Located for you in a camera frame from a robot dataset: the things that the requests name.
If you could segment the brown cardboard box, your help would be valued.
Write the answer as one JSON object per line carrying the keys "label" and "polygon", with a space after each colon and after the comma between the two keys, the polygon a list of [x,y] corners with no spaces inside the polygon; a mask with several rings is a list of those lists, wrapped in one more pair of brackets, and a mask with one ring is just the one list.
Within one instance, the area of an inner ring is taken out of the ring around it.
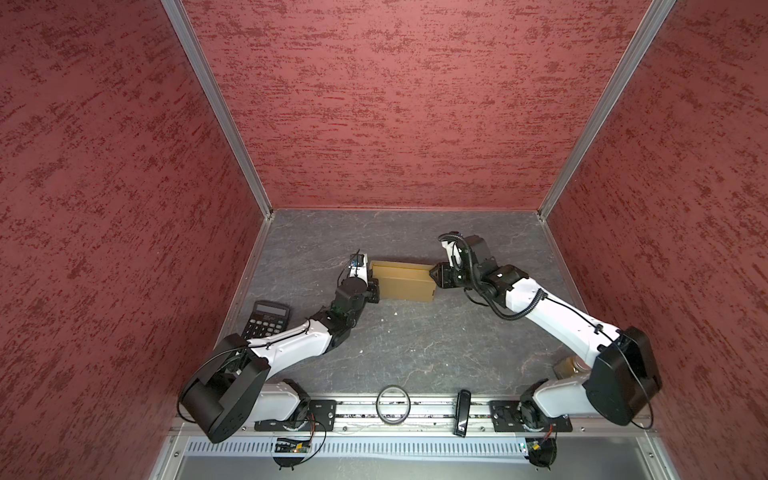
{"label": "brown cardboard box", "polygon": [[432,302],[437,285],[430,277],[432,266],[376,260],[373,277],[378,280],[381,299]]}

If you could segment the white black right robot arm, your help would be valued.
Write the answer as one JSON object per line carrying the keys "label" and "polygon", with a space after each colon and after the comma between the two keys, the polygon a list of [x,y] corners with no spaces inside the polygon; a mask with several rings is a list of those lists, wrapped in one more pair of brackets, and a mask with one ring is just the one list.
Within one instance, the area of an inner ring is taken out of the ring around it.
{"label": "white black right robot arm", "polygon": [[430,275],[442,289],[460,288],[475,304],[507,322],[528,320],[556,338],[587,367],[561,380],[543,380],[519,399],[529,431],[543,431],[565,416],[599,415],[619,426],[636,422],[662,380],[648,336],[621,329],[566,303],[514,265],[500,265],[485,240],[457,232],[440,235],[447,259]]}

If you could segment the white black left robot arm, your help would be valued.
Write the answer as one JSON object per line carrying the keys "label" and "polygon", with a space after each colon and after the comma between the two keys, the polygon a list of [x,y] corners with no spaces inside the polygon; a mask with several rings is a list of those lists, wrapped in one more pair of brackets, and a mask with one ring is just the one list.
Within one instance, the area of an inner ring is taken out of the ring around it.
{"label": "white black left robot arm", "polygon": [[303,427],[310,397],[296,382],[272,378],[340,346],[365,306],[379,297],[376,279],[349,277],[337,287],[329,307],[296,328],[254,342],[238,334],[225,337],[180,389],[177,412],[197,424],[213,444],[247,423],[277,421]]}

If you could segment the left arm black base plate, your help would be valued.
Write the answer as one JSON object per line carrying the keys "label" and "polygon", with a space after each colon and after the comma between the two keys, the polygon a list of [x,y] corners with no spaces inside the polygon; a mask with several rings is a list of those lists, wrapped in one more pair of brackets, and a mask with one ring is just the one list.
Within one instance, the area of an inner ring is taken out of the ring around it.
{"label": "left arm black base plate", "polygon": [[253,428],[257,432],[332,432],[336,419],[338,402],[336,400],[309,400],[299,405],[297,413],[287,420],[255,421]]}

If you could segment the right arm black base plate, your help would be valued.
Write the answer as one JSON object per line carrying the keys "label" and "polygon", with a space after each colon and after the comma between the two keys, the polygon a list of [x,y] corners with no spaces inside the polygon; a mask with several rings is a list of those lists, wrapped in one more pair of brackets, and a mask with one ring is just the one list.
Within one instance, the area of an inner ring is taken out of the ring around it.
{"label": "right arm black base plate", "polygon": [[548,433],[573,431],[569,418],[546,416],[532,401],[492,400],[490,417],[497,433]]}

